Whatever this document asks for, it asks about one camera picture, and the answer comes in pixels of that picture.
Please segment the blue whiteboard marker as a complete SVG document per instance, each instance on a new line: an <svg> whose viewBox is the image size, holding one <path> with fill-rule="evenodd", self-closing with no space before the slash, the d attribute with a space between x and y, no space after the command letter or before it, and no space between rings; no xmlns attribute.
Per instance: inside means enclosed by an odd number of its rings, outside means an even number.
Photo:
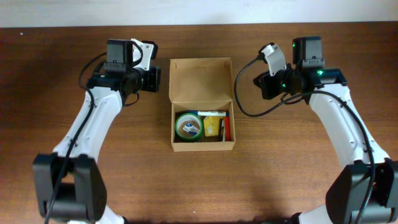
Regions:
<svg viewBox="0 0 398 224"><path fill-rule="evenodd" d="M194 111L194 110L189 110L187 113L192 113L197 116L229 116L229 113L226 111Z"/></svg>

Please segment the blue white staples box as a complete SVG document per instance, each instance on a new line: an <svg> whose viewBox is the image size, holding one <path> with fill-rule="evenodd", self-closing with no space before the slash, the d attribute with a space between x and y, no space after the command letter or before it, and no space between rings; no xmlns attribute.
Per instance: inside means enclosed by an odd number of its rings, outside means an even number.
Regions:
<svg viewBox="0 0 398 224"><path fill-rule="evenodd" d="M196 136L200 130L191 122L187 122L184 126L183 126L183 130L189 135L189 136Z"/></svg>

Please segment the green tape roll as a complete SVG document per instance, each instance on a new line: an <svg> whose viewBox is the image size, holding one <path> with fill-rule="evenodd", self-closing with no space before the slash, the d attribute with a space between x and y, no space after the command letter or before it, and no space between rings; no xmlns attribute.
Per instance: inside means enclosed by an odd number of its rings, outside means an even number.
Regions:
<svg viewBox="0 0 398 224"><path fill-rule="evenodd" d="M183 130L183 126L187 122L193 123L200 130L200 132L196 136L194 137L189 136ZM201 118L195 114L184 113L181 116L179 116L175 122L175 132L177 133L177 136L183 139L184 141L198 141L201 138L201 135L203 134L203 122Z"/></svg>

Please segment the brown cardboard box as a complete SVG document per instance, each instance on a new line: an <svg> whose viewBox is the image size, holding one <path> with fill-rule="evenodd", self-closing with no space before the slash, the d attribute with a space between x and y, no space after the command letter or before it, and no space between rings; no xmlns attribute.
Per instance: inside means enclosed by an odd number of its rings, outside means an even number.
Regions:
<svg viewBox="0 0 398 224"><path fill-rule="evenodd" d="M171 145L175 152L228 151L236 143L233 108L233 67L230 58L178 58L170 61ZM179 116L194 111L229 113L230 141L203 134L198 141L184 141L175 132Z"/></svg>

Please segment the yellow spiral notepad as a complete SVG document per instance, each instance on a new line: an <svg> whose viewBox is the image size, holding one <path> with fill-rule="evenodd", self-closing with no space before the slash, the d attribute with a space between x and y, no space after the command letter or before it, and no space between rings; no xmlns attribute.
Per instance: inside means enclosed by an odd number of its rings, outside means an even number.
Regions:
<svg viewBox="0 0 398 224"><path fill-rule="evenodd" d="M206 116L203 120L205 136L213 137L218 136L220 132L220 116Z"/></svg>

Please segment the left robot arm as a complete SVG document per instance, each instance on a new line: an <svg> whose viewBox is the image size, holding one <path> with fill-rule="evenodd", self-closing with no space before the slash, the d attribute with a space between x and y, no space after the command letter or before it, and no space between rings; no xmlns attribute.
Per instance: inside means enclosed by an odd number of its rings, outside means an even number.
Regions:
<svg viewBox="0 0 398 224"><path fill-rule="evenodd" d="M32 169L39 213L44 222L120 223L127 218L107 204L97 162L115 117L129 106L129 95L157 92L161 69L150 63L158 46L148 40L109 39L106 52L89 61L96 67L86 82L83 105L65 137L50 154L37 154Z"/></svg>

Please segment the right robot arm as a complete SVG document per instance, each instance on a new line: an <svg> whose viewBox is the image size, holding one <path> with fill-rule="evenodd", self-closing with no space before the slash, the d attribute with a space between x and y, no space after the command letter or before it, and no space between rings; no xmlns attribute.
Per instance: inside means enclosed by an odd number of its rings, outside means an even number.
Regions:
<svg viewBox="0 0 398 224"><path fill-rule="evenodd" d="M292 217L292 223L392 223L397 221L397 162L371 136L355 108L348 82L338 68L325 68L320 37L292 42L286 63L277 44L259 50L269 67L253 82L266 100L283 104L303 99L321 120L335 149L341 173L325 203Z"/></svg>

